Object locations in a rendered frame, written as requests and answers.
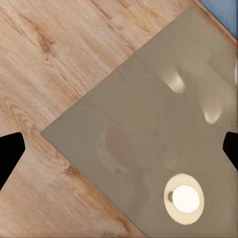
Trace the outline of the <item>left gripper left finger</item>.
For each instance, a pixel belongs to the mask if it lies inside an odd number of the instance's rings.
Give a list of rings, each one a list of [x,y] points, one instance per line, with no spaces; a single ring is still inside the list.
[[[25,151],[21,132],[0,137],[0,190]]]

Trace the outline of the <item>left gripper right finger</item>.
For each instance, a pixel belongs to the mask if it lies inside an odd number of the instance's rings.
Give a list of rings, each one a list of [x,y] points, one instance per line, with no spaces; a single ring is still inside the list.
[[[233,132],[227,132],[224,143],[223,150],[233,163],[238,171],[238,134]]]

